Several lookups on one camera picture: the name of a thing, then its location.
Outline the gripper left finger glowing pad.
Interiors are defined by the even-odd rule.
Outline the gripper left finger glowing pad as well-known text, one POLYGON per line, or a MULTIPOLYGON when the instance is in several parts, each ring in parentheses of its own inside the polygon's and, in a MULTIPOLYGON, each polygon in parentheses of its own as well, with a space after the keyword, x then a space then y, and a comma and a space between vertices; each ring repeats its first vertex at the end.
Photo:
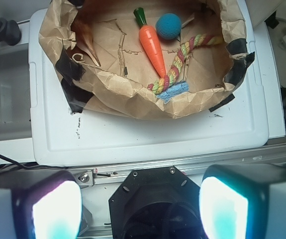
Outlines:
POLYGON ((0 170, 0 239, 75 239, 81 189, 67 170, 0 170))

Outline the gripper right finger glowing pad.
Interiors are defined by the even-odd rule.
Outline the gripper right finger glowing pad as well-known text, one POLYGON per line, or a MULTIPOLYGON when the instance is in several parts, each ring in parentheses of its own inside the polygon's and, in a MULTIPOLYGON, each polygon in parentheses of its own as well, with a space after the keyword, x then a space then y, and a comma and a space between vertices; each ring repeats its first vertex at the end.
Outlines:
POLYGON ((286 163, 209 166, 199 212, 210 239, 286 239, 286 163))

